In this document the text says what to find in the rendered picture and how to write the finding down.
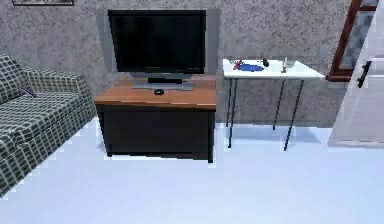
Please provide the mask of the black flat television set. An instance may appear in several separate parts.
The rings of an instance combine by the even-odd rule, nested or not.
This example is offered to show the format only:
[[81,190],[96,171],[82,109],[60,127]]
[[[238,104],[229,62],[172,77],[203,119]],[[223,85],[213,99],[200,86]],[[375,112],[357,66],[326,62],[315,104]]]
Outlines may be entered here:
[[194,74],[218,70],[218,9],[99,9],[105,67],[141,81],[136,89],[194,89]]

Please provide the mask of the red framed window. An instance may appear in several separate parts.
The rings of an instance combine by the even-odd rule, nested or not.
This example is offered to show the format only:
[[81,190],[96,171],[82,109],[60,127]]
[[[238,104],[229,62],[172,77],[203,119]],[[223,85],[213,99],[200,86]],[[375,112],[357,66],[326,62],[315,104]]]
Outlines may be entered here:
[[352,0],[326,79],[348,82],[360,55],[379,0]]

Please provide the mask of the white room door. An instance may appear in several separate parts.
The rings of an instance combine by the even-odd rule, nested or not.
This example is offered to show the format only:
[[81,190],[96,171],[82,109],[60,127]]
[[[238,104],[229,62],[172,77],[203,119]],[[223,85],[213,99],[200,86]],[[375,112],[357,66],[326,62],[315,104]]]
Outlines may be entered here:
[[[358,88],[357,78],[369,60],[370,69]],[[384,0],[379,0],[328,145],[384,148]]]

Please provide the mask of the dark framed wall picture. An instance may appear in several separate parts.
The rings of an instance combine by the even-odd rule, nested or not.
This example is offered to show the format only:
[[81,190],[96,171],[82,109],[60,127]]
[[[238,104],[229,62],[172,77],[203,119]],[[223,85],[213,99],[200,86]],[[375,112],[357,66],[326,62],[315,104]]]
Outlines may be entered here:
[[14,6],[74,6],[74,0],[11,0]]

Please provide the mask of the brown top dark television stand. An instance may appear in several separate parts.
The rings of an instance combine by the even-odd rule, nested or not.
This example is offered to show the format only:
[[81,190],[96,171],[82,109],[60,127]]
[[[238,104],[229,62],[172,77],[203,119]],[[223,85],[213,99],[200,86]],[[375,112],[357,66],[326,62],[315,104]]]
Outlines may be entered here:
[[124,79],[95,99],[106,154],[213,161],[216,81],[192,91],[136,89]]

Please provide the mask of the green checked sofa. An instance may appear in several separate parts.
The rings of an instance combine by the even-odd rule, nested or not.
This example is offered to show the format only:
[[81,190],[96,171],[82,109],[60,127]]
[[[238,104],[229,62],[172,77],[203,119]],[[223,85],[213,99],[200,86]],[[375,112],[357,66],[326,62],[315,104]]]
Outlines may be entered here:
[[95,115],[84,76],[25,68],[0,54],[0,198]]

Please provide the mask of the blue flat object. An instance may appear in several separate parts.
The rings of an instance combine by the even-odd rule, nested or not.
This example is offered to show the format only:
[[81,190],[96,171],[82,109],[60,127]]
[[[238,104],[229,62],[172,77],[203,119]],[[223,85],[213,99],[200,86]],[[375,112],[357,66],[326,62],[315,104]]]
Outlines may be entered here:
[[263,71],[264,67],[259,66],[259,65],[252,65],[252,64],[240,64],[237,68],[237,70],[240,71],[249,71],[249,72],[258,72],[258,71]]

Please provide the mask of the white side table black legs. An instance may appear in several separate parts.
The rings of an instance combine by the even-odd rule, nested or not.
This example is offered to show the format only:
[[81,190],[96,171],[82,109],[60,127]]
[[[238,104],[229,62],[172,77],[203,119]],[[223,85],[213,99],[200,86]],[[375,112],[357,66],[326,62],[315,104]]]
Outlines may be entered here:
[[285,139],[284,150],[288,149],[288,144],[292,132],[292,127],[296,118],[298,104],[300,102],[304,82],[306,80],[322,80],[325,78],[324,75],[315,71],[314,69],[308,67],[307,65],[294,61],[291,65],[288,64],[287,60],[287,69],[286,73],[281,73],[282,62],[279,60],[268,60],[269,67],[264,67],[261,62],[262,59],[256,60],[242,60],[242,59],[232,59],[232,60],[242,60],[243,64],[252,64],[259,65],[264,67],[263,71],[258,72],[249,72],[249,71],[240,71],[233,70],[233,65],[229,62],[230,59],[224,59],[222,61],[224,79],[229,81],[229,90],[228,90],[228,101],[227,101],[227,112],[226,112],[226,126],[229,128],[229,137],[228,137],[228,147],[232,147],[232,136],[233,136],[233,125],[234,125],[234,115],[235,115],[235,105],[237,97],[237,86],[240,79],[243,80],[281,80],[282,84],[280,86],[279,99],[277,103],[277,108],[275,112],[275,117],[273,121],[272,129],[276,128],[276,122],[280,110],[282,94],[285,87],[286,80],[299,80],[299,89],[295,100],[295,105],[290,120],[289,128],[287,131],[287,136]]

